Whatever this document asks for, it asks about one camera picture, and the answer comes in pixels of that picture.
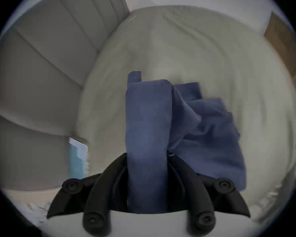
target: blue object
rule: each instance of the blue object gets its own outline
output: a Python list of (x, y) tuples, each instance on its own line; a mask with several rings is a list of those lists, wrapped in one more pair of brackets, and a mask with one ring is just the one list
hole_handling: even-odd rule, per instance
[(196, 172), (228, 178), (246, 187), (240, 138), (220, 98), (202, 99), (198, 83), (173, 86), (167, 80), (141, 81), (128, 75), (126, 151), (128, 210), (167, 211), (167, 155), (179, 156)]
[(83, 179), (87, 177), (88, 146), (73, 138), (69, 138), (70, 178)]

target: blue cloth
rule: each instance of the blue cloth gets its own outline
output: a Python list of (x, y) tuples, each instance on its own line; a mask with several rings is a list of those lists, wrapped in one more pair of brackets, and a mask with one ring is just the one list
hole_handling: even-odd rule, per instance
[(239, 133), (220, 98), (202, 99), (198, 83), (173, 86), (167, 80), (141, 81), (128, 75), (126, 151), (128, 210), (167, 211), (167, 154), (172, 152), (196, 172), (231, 179), (246, 187)]

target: white bedsheet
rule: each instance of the white bedsheet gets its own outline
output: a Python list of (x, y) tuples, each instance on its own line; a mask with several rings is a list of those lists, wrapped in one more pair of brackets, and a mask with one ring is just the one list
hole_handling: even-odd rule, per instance
[(296, 159), (296, 94), (269, 43), (236, 20), (196, 7), (133, 11), (103, 48), (80, 103), (77, 136), (87, 140), (91, 174), (125, 152), (127, 75), (172, 84), (197, 81), (221, 97), (241, 134), (250, 206), (280, 183)]

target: round black knob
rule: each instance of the round black knob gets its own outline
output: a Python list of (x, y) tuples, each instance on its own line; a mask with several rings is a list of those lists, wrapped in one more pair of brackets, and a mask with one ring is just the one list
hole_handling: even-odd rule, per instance
[(104, 219), (101, 215), (97, 213), (92, 213), (85, 216), (86, 216), (86, 222), (88, 222), (89, 227), (102, 228), (104, 226)]
[(83, 183), (79, 179), (71, 178), (63, 182), (62, 189), (69, 195), (78, 194), (83, 189)]
[(221, 194), (228, 194), (235, 189), (235, 185), (229, 179), (217, 179), (214, 182), (214, 188)]
[(213, 212), (203, 212), (195, 217), (195, 227), (203, 235), (213, 230), (216, 223), (216, 217)]

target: black screw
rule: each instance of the black screw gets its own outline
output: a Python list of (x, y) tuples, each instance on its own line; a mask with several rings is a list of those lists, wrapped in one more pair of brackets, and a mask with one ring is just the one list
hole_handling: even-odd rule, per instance
[(230, 183), (228, 181), (221, 181), (219, 183), (219, 187), (222, 188), (223, 190), (228, 190), (230, 188)]
[(88, 222), (90, 224), (90, 227), (94, 227), (94, 228), (102, 228), (104, 225), (104, 220), (102, 216), (98, 214), (90, 215)]
[(195, 225), (198, 229), (208, 228), (215, 223), (215, 215), (212, 212), (204, 212), (196, 217)]
[(78, 187), (78, 184), (76, 182), (70, 182), (67, 184), (67, 188), (70, 191), (74, 191)]

